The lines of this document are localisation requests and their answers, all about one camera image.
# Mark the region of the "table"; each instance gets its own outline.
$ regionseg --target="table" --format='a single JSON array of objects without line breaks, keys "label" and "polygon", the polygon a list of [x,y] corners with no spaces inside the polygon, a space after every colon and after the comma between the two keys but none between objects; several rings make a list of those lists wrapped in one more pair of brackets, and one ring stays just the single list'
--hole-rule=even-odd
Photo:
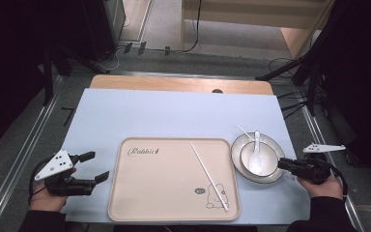
[{"label": "table", "polygon": [[[224,94],[213,94],[213,89],[220,89]],[[295,159],[279,105],[271,93],[269,83],[259,81],[98,75],[82,96],[63,148],[70,154],[89,150],[97,153],[94,159],[76,166],[82,170],[75,173],[76,178],[93,179],[107,170],[113,177],[119,145],[125,138],[222,137],[232,144],[242,134],[236,124],[243,122],[242,126],[248,130],[255,128],[270,135],[281,146],[285,157]],[[236,102],[240,106],[230,110]],[[239,107],[245,107],[248,102],[247,113],[241,114]],[[252,122],[253,109],[262,105],[266,107],[254,110],[256,118]],[[96,186],[91,196],[70,197],[64,207],[67,220],[117,223],[107,214],[111,179]],[[278,181],[264,185],[253,183],[236,171],[236,179],[241,204],[241,213],[236,219],[155,223],[289,224],[308,218],[308,194],[292,176],[284,174]]]},{"label": "table", "polygon": [[[204,0],[200,20],[280,27],[297,59],[316,30],[324,27],[333,0]],[[197,19],[198,0],[183,0],[181,44],[186,19]]]}]

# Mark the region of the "black sleeve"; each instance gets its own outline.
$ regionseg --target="black sleeve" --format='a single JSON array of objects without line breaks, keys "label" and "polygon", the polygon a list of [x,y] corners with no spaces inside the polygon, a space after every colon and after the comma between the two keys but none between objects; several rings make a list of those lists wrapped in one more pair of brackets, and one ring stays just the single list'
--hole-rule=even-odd
[{"label": "black sleeve", "polygon": [[19,232],[64,232],[65,214],[48,211],[28,211]]},{"label": "black sleeve", "polygon": [[343,201],[333,197],[311,198],[309,220],[294,221],[287,232],[356,232]]}]

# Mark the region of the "person's right hand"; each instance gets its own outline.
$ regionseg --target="person's right hand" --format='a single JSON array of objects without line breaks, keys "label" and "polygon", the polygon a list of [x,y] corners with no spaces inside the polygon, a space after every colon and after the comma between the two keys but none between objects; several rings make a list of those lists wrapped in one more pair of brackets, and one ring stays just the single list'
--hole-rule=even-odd
[{"label": "person's right hand", "polygon": [[302,178],[298,178],[298,182],[309,192],[311,197],[329,196],[343,200],[342,186],[333,176],[329,176],[320,185],[314,185]]}]

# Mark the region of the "person's hand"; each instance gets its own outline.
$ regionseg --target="person's hand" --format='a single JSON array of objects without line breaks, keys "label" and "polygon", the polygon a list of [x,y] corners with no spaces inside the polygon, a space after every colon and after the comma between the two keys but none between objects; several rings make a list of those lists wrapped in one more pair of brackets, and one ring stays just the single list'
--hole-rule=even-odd
[{"label": "person's hand", "polygon": [[66,203],[67,196],[50,195],[44,182],[35,187],[29,210],[60,212]]},{"label": "person's hand", "polygon": [[329,196],[343,200],[342,186],[333,176],[329,176],[320,185],[314,185],[302,178],[298,178],[298,182],[309,192],[311,197]]}]

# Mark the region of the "person's left hand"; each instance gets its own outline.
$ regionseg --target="person's left hand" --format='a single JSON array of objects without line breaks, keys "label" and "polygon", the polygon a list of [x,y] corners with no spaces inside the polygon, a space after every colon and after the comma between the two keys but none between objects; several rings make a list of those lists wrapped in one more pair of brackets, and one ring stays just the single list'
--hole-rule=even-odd
[{"label": "person's left hand", "polygon": [[44,182],[41,182],[35,187],[34,192],[37,191],[38,193],[32,196],[29,210],[60,212],[66,203],[66,199],[68,198],[67,196],[50,195],[44,185]]}]

